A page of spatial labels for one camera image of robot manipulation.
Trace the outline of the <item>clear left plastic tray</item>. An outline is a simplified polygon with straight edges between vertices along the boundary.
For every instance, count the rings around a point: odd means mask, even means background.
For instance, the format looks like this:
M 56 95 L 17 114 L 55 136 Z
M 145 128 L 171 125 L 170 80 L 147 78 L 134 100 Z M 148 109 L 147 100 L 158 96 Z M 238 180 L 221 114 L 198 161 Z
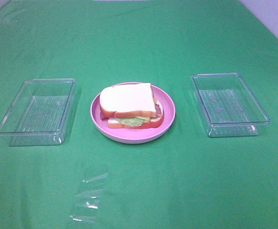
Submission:
M 0 137 L 9 146 L 60 145 L 74 100 L 74 79 L 24 81 L 0 123 Z

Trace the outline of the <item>pink round plate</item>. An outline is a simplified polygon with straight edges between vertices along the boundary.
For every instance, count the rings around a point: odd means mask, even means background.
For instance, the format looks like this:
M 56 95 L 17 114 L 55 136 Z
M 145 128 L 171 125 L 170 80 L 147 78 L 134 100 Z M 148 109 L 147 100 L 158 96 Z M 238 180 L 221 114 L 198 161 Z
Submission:
M 90 107 L 91 118 L 97 129 L 111 140 L 126 144 L 141 144 L 161 137 L 172 125 L 175 119 L 175 104 L 172 98 L 161 88 L 152 85 L 154 96 L 160 100 L 164 108 L 164 120 L 158 128 L 129 129 L 108 127 L 106 120 L 100 118 L 100 103 L 97 95 Z

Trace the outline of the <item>toy bread slice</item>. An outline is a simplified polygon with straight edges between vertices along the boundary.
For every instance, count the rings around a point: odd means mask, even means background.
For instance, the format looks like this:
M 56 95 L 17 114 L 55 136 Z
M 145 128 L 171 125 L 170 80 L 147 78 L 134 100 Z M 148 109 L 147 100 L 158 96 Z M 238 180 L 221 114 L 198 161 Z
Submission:
M 162 124 L 163 119 L 164 119 L 164 109 L 162 106 L 162 117 L 161 118 L 150 118 L 149 120 L 147 120 L 147 122 L 143 123 L 141 126 L 137 126 L 137 127 L 126 126 L 126 125 L 122 125 L 121 123 L 117 122 L 115 120 L 115 118 L 109 118 L 108 119 L 108 127 L 109 128 L 131 128 L 131 129 L 158 128 Z
M 156 117 L 154 94 L 150 83 L 123 84 L 103 89 L 100 110 L 108 118 Z

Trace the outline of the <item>clear plastic tray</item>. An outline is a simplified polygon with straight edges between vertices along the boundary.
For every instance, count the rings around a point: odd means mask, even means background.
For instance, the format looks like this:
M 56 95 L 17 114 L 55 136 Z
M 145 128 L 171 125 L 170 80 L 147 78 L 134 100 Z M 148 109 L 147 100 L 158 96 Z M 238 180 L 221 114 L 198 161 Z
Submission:
M 270 118 L 238 73 L 191 77 L 193 96 L 209 137 L 256 136 Z
M 0 137 L 9 146 L 60 145 L 74 100 L 74 79 L 24 81 L 0 123 Z

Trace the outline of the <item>clear right plastic tray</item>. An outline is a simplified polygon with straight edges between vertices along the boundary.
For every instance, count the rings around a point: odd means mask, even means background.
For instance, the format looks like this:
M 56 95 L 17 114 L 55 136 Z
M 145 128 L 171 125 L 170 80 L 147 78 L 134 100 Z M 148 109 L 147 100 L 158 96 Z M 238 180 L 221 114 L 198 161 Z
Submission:
M 256 136 L 270 118 L 238 73 L 191 77 L 193 96 L 209 137 Z

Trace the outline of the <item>toy bacon strip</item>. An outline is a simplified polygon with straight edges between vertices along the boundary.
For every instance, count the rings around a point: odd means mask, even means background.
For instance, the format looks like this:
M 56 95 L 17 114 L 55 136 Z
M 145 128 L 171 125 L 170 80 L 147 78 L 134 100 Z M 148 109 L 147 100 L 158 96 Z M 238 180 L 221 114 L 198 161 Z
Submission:
M 101 120 L 107 120 L 108 119 L 108 117 L 106 117 L 105 115 L 103 115 L 103 114 L 100 114 L 100 119 Z
M 162 117 L 162 105 L 159 103 L 156 103 L 155 108 L 156 108 L 156 118 L 161 118 Z

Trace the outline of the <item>green tablecloth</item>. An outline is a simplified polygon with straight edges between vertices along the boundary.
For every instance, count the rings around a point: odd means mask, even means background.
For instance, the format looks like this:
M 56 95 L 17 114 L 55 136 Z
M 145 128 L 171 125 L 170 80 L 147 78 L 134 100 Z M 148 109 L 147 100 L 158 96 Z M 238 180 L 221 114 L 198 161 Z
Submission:
M 191 76 L 238 73 L 270 118 L 258 136 L 210 138 Z M 81 91 L 58 146 L 0 137 L 0 229 L 79 227 L 85 174 L 104 171 L 92 229 L 278 229 L 278 40 L 236 0 L 13 0 L 0 10 L 0 122 L 25 80 Z M 103 136 L 90 104 L 105 87 L 151 82 L 176 106 L 142 145 Z

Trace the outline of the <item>green toy lettuce leaf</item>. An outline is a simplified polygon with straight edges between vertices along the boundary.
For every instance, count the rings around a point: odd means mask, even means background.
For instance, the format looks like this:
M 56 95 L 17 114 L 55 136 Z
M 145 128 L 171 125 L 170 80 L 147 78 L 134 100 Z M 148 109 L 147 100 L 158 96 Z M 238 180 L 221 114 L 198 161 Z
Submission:
M 147 122 L 147 120 L 137 118 L 137 117 L 129 117 L 129 118 L 115 118 L 115 120 L 122 125 L 137 127 L 141 126 L 143 123 Z

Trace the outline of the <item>yellow toy cheese slice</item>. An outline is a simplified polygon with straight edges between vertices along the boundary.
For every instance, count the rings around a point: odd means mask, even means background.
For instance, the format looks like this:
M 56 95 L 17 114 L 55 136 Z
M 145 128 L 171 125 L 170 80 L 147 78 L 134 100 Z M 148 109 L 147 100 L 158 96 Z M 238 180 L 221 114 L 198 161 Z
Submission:
M 136 118 L 140 118 L 140 119 L 143 119 L 143 120 L 149 120 L 151 117 L 136 116 Z

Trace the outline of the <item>clear plastic film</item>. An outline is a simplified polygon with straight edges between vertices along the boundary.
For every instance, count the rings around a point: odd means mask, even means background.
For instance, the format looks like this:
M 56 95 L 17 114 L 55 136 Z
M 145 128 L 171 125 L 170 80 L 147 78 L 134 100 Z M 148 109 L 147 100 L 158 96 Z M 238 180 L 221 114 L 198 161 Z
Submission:
M 72 224 L 86 227 L 96 222 L 107 176 L 106 165 L 89 165 L 85 168 L 69 215 Z

